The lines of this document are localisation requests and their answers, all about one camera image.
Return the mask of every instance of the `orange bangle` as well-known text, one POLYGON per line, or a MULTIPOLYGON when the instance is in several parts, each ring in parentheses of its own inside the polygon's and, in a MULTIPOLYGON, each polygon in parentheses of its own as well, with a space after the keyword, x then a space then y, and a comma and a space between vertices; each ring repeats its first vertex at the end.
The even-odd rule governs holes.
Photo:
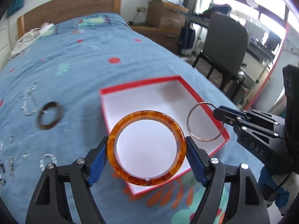
POLYGON ((112 129, 107 142, 107 155, 114 171, 124 180, 135 185, 151 186, 161 184, 170 179, 180 169, 186 156, 187 144, 180 126, 166 114, 157 111, 138 111, 122 118, 112 129), (115 156, 116 142, 121 132, 131 123, 138 120, 151 119, 164 124, 174 135, 177 154, 172 165, 164 173, 154 178, 139 178, 128 173, 118 163, 115 156))

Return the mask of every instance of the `blue gripper pad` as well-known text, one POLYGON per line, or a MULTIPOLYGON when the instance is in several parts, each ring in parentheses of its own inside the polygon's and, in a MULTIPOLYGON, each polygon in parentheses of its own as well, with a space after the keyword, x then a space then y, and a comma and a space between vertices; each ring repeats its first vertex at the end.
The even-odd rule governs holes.
POLYGON ((95 157, 94 161, 92 162, 92 165, 90 166, 89 177, 87 179, 89 187, 91 187, 94 183, 96 183, 99 180, 106 162, 107 151, 106 145, 104 145, 102 149, 99 151, 98 155, 95 157))
POLYGON ((206 178, 204 164, 202 163, 201 159, 199 158, 199 155, 196 153, 196 151, 194 149, 194 147, 197 147, 197 146, 193 140, 192 140, 192 142, 194 144, 192 144, 189 140, 186 140, 186 142, 187 142, 186 157, 187 157, 188 162, 192 168, 194 176, 195 176, 197 182, 201 183, 203 186, 206 186, 208 183, 208 180, 206 178))

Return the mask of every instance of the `glove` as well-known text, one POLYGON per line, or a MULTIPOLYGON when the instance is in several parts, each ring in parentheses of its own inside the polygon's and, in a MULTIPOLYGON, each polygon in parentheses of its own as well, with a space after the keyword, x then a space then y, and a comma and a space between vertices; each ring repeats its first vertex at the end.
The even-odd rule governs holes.
MULTIPOLYGON (((269 173, 268 169, 263 166, 258 181, 259 187, 262 192, 267 186, 271 187, 274 190, 285 180, 287 175, 287 173, 284 175, 272 175, 269 173)), ((299 175, 292 172, 286 182, 276 191, 275 194, 271 195, 269 200, 265 200, 265 203, 267 207, 269 207, 275 201, 275 205, 278 207, 280 213, 284 215, 288 212, 298 192, 299 175)))

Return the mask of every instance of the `wooden headboard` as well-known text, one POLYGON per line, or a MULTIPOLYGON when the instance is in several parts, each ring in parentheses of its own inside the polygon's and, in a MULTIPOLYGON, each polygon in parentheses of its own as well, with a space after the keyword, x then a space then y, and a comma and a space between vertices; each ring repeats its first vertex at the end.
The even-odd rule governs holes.
POLYGON ((18 18, 18 37, 45 22, 60 23, 93 13, 120 13, 121 0, 52 0, 18 18))

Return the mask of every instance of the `bed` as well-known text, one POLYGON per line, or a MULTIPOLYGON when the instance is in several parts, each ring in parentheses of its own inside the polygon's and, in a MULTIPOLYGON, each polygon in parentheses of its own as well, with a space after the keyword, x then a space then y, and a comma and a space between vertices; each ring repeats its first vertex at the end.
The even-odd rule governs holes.
MULTIPOLYGON (((7 170, 10 156, 14 157, 15 164, 14 182, 7 174, 0 196, 19 223, 25 222, 31 196, 41 176, 41 156, 51 153, 59 166, 70 164, 96 148, 107 135, 100 88, 180 75, 203 100, 217 107, 235 108, 197 70, 132 31, 117 14, 120 3, 121 0, 53 0, 18 19, 19 37, 43 22, 55 23, 46 36, 11 59, 0 72, 0 139, 3 141, 0 159, 7 170), (90 23, 90 19, 101 22, 90 23), (50 101, 63 105, 62 120, 50 130, 40 130, 36 113, 25 116, 21 108, 24 93, 32 83, 38 83, 33 94, 39 107, 50 101), (29 153, 27 160, 22 157, 24 152, 29 153)), ((32 102, 28 102, 30 109, 33 109, 32 102)), ((232 127, 226 129, 231 139, 215 156, 225 164, 248 163, 258 178, 262 163, 236 142, 232 127)), ((70 185, 66 185, 66 192, 73 221, 80 223, 70 185)), ((91 192, 107 224, 141 221, 187 224, 204 188, 189 172, 149 193, 132 196, 124 181, 106 164, 91 192)), ((221 223, 227 199, 228 188, 225 188, 214 223, 221 223)))

